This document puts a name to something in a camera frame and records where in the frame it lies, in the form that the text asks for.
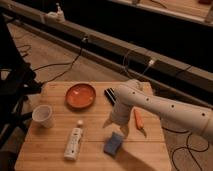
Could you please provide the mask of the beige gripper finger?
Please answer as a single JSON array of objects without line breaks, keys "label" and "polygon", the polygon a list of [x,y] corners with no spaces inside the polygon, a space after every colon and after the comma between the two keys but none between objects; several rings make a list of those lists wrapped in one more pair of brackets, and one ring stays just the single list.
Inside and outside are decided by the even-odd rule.
[{"label": "beige gripper finger", "polygon": [[106,121],[104,122],[102,128],[106,128],[109,125],[111,125],[113,123],[113,121],[111,120],[111,118],[106,119]]},{"label": "beige gripper finger", "polygon": [[120,130],[125,137],[127,137],[129,135],[129,126],[128,125],[122,125],[120,127]]}]

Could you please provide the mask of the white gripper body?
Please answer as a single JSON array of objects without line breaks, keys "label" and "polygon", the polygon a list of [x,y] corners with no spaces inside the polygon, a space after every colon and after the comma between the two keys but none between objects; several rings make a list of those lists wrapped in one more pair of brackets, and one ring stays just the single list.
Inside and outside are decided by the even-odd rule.
[{"label": "white gripper body", "polygon": [[110,119],[117,125],[126,125],[130,120],[133,106],[116,101],[110,113]]}]

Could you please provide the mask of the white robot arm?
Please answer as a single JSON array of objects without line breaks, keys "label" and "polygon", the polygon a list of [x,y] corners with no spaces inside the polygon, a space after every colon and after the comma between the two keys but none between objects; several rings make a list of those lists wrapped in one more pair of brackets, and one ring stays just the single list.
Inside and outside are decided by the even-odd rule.
[{"label": "white robot arm", "polygon": [[131,79],[120,83],[114,90],[115,105],[103,127],[114,123],[120,126],[125,137],[133,107],[143,108],[161,118],[172,121],[196,133],[213,144],[213,110],[145,93],[142,83]]}]

